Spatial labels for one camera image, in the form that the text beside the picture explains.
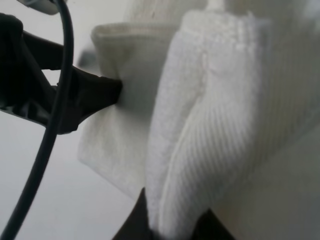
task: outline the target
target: black clamp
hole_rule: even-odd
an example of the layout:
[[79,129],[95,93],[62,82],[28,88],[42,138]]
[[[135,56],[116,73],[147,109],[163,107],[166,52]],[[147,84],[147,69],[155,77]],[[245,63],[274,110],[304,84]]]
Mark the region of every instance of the black clamp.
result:
[[[42,70],[60,70],[63,46],[23,31],[20,20],[0,13],[0,111],[47,126],[56,95]],[[58,134],[117,103],[120,80],[72,70],[68,103]]]

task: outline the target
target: black object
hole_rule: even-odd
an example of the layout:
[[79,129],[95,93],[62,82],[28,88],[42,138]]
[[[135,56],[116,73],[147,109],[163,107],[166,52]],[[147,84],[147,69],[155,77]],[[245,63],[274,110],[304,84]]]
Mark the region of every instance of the black object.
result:
[[[156,240],[149,229],[145,189],[113,240]],[[191,240],[235,240],[211,210],[198,220]]]
[[[46,127],[57,87],[49,84],[41,70],[60,70],[64,47],[23,31],[13,16],[1,14],[0,29],[0,111]],[[115,104],[121,89],[120,80],[73,66],[58,134],[76,131],[90,115]]]
[[[70,13],[63,0],[54,2],[62,19],[64,47],[23,32],[21,21],[0,14],[0,110],[46,126],[29,178],[0,240],[16,238],[40,186],[57,134],[75,131],[85,118],[116,103],[122,87],[120,81],[106,79],[108,82],[102,83],[102,78],[73,68]],[[58,87],[52,87],[41,69],[56,70],[61,65]]]

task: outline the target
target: white background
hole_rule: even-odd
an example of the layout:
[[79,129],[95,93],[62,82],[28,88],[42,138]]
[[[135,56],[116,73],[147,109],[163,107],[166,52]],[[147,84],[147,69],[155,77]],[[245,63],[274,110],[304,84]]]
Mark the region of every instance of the white background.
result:
[[[95,25],[120,22],[127,0],[69,0],[74,27],[74,63]],[[24,30],[63,42],[60,16],[45,15],[15,0],[0,0],[0,13],[23,22]],[[56,83],[59,72],[45,72]],[[17,240],[109,240],[134,201],[77,160],[83,124],[56,140],[43,181]],[[0,231],[21,194],[45,129],[0,112]]]

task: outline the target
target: white fabric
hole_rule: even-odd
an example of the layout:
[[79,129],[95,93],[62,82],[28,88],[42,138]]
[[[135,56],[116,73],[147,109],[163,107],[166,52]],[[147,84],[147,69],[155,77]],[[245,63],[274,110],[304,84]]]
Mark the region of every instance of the white fabric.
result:
[[[149,220],[163,239],[187,239],[210,206],[238,240],[320,238],[315,1],[237,0],[231,14],[223,0],[211,0],[209,9],[185,16],[169,49],[148,141]],[[89,120],[79,156],[133,197],[145,183],[153,100],[175,32],[153,29],[203,8],[202,1],[185,2],[175,11],[184,8],[179,0],[135,0],[127,19],[136,23],[102,27],[95,41],[103,74],[124,80],[124,103]],[[141,31],[138,22],[152,24]],[[166,39],[161,49],[149,36]],[[140,101],[147,81],[153,93]],[[149,100],[144,112],[140,105]]]
[[92,32],[101,73],[121,79],[117,105],[88,119],[78,157],[128,196],[145,186],[150,121],[162,67],[176,28],[119,23]]
[[214,205],[237,240],[320,239],[319,147],[320,125]]
[[160,80],[146,197],[149,224],[163,239],[190,237],[259,147],[268,24],[219,10],[186,15]]
[[130,22],[180,24],[187,11],[204,9],[207,2],[208,0],[132,0],[125,19]]
[[[289,2],[244,2],[236,2],[234,10],[241,13],[251,6],[273,21],[270,48],[264,23],[210,10],[188,13],[171,43],[151,125],[146,172],[150,225],[163,239],[190,237],[198,217],[209,206],[220,213],[236,239],[299,239],[301,232],[307,239],[318,239],[315,226],[320,217],[313,213],[319,210],[320,168],[312,156],[319,156],[320,151],[315,147],[307,166],[303,158],[288,161],[294,153],[277,159],[283,161],[278,163],[282,170],[286,166],[298,171],[303,165],[302,179],[290,170],[282,171],[284,175],[275,173],[283,184],[264,179],[272,174],[268,170],[276,168],[273,161],[273,169],[266,167],[264,175],[255,175],[268,186],[253,184],[253,177],[247,183],[249,190],[226,196],[233,185],[238,183],[233,187],[239,188],[257,169],[268,166],[275,153],[319,122],[319,36],[311,27],[294,25],[297,19],[294,11],[288,11],[293,9],[288,8]],[[308,185],[304,191],[296,185],[299,181]],[[259,194],[261,187],[267,190]],[[265,201],[278,192],[284,193],[279,201],[268,202],[277,220],[272,222],[269,217],[264,222],[266,217],[254,210],[264,208]],[[238,204],[240,196],[250,201]],[[299,207],[286,202],[289,196],[299,197],[294,201]],[[218,201],[224,199],[230,206],[219,208]],[[312,211],[301,219],[299,214],[310,204]],[[252,224],[254,221],[264,227]],[[301,231],[288,223],[311,229]],[[276,230],[272,235],[267,234],[268,226]]]

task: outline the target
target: black cable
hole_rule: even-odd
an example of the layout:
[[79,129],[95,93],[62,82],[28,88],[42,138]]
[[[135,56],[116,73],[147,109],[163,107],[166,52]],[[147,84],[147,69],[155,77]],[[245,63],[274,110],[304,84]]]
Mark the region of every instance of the black cable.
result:
[[13,213],[4,228],[0,240],[14,240],[24,222],[31,204],[37,194],[41,180],[45,173],[50,154],[54,147],[63,112],[66,109],[71,82],[74,57],[74,34],[71,16],[64,0],[54,0],[61,15],[63,26],[63,60],[57,93],[55,96],[51,116],[46,127],[42,143],[35,158],[31,173],[24,186],[22,194]]

